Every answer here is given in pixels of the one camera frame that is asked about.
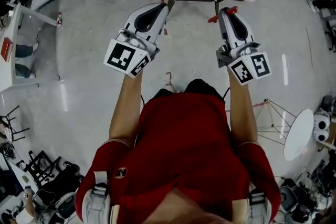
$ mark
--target concrete floor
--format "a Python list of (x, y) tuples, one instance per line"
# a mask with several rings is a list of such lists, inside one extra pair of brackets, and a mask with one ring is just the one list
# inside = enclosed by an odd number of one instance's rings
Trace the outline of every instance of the concrete floor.
[[(62, 156), (77, 163), (86, 173), (96, 149), (108, 138), (123, 79), (122, 74), (103, 65), (109, 41), (133, 10), (159, 1), (54, 0), (43, 8), (46, 14), (59, 10), (63, 15), (63, 26), (55, 33), (62, 81), (2, 94), (1, 114), (19, 104), (21, 124), (31, 128), (25, 140), (14, 143), (21, 158), (28, 160), (30, 149), (36, 153), (44, 150), (54, 158)], [(305, 108), (315, 110), (324, 95), (336, 94), (336, 55), (329, 52), (319, 15), (311, 11), (306, 0), (221, 3), (221, 7), (233, 5), (238, 5), (239, 13), (267, 51), (273, 72), (250, 84), (253, 104), (269, 98), (298, 114)], [(166, 24), (168, 35), (157, 41), (161, 52), (144, 72), (145, 101), (165, 85), (169, 71), (179, 90), (201, 78), (224, 94), (228, 76), (224, 69), (218, 69), (215, 56), (222, 44), (219, 25), (207, 22), (213, 15), (213, 3), (176, 2)], [(46, 37), (41, 38), (40, 49), (47, 43)], [(229, 95), (226, 100), (229, 108)], [(265, 115), (258, 119), (259, 126), (267, 124)], [(295, 176), (316, 151), (311, 140), (304, 154), (288, 162), (283, 146), (262, 137), (259, 142), (276, 176)]]

